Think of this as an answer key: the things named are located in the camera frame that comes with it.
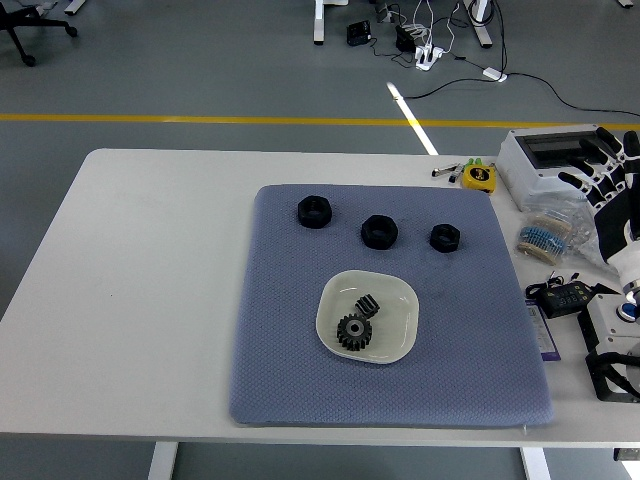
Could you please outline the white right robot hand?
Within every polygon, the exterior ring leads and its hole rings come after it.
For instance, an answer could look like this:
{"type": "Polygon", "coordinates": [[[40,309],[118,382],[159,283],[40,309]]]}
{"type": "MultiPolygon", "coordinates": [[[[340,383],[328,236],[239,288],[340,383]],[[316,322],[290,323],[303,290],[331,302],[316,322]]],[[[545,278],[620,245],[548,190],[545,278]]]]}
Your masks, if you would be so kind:
{"type": "Polygon", "coordinates": [[[584,157],[568,160],[586,178],[568,172],[558,178],[585,195],[601,258],[631,287],[639,283],[639,137],[627,131],[618,139],[603,127],[596,136],[605,148],[583,139],[584,157]]]}

